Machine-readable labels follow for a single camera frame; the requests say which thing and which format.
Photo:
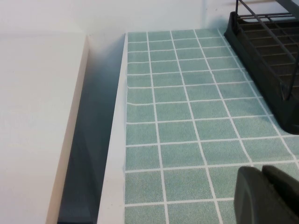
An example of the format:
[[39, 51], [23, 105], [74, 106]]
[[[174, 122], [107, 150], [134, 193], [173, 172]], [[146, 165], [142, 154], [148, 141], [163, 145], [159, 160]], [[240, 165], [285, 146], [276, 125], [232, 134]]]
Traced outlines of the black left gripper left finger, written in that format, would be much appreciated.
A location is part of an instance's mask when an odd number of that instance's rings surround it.
[[297, 224], [299, 209], [291, 209], [262, 170], [240, 167], [234, 196], [238, 224]]

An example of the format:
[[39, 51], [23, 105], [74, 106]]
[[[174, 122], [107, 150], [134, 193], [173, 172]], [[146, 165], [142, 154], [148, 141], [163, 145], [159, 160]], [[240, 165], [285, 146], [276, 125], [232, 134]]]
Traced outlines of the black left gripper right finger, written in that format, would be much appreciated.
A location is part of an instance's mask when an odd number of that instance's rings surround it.
[[264, 165], [262, 173], [289, 208], [299, 208], [299, 181], [272, 165]]

